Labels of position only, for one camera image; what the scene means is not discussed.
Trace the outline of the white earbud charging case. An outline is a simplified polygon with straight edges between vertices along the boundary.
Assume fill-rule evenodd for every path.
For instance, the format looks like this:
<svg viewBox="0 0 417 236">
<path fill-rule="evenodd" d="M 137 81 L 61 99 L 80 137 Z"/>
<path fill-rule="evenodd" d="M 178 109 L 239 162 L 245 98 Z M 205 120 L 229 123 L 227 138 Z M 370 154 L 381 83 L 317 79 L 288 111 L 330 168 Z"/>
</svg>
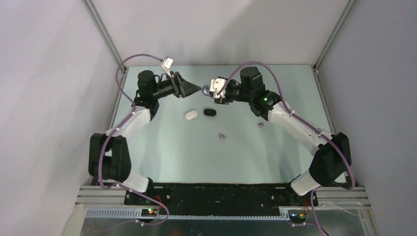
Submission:
<svg viewBox="0 0 417 236">
<path fill-rule="evenodd" d="M 186 120 L 195 119 L 197 116 L 198 116 L 198 112 L 196 110 L 189 111 L 184 115 Z"/>
</svg>

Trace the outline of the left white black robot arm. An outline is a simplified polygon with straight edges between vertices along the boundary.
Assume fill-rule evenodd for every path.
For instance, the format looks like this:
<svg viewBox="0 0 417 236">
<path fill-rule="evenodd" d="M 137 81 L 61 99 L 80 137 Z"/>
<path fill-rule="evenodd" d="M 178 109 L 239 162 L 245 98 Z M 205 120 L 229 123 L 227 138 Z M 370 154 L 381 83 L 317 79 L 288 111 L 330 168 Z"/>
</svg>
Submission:
<svg viewBox="0 0 417 236">
<path fill-rule="evenodd" d="M 201 87 L 171 71 L 165 80 L 150 70 L 137 76 L 138 89 L 131 110 L 113 128 L 105 133 L 94 133 L 89 144 L 88 172 L 101 181 L 114 180 L 136 191 L 136 198 L 144 205 L 155 200 L 155 191 L 149 188 L 151 179 L 132 169 L 128 141 L 151 122 L 159 109 L 159 100 L 169 95 L 186 98 Z"/>
</svg>

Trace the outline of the black earbud charging case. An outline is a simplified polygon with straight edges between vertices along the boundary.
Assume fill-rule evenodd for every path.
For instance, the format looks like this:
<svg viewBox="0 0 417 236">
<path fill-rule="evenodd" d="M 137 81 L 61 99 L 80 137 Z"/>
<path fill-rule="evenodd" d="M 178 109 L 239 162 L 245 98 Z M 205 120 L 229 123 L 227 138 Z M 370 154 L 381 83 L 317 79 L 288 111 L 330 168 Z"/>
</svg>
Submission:
<svg viewBox="0 0 417 236">
<path fill-rule="evenodd" d="M 203 110 L 203 114 L 208 117 L 214 117 L 216 116 L 217 111 L 215 109 L 207 108 Z"/>
</svg>

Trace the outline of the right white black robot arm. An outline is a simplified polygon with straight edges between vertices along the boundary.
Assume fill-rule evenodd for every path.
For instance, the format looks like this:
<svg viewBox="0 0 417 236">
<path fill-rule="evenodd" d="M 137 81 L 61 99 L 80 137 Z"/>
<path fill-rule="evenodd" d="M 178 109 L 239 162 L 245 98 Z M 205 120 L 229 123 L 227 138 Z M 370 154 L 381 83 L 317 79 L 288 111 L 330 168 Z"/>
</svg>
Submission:
<svg viewBox="0 0 417 236">
<path fill-rule="evenodd" d="M 282 95 L 266 88 L 257 67 L 242 68 L 239 75 L 240 82 L 231 77 L 210 81 L 207 90 L 214 102 L 247 103 L 255 116 L 283 128 L 313 156 L 308 170 L 290 182 L 286 192 L 288 203 L 298 206 L 307 193 L 333 183 L 344 172 L 351 173 L 350 144 L 345 134 L 332 134 L 299 116 Z"/>
</svg>

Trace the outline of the purple earbud charging case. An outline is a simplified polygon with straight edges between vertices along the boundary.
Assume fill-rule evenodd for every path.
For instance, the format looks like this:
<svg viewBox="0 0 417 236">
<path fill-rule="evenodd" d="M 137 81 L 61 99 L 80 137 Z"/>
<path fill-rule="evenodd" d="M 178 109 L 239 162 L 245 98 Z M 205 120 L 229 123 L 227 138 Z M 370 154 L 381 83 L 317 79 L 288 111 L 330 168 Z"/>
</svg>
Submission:
<svg viewBox="0 0 417 236">
<path fill-rule="evenodd" d="M 202 94 L 203 94 L 204 96 L 211 97 L 211 93 L 210 93 L 210 86 L 209 86 L 209 85 L 203 85 L 203 86 L 202 86 Z"/>
</svg>

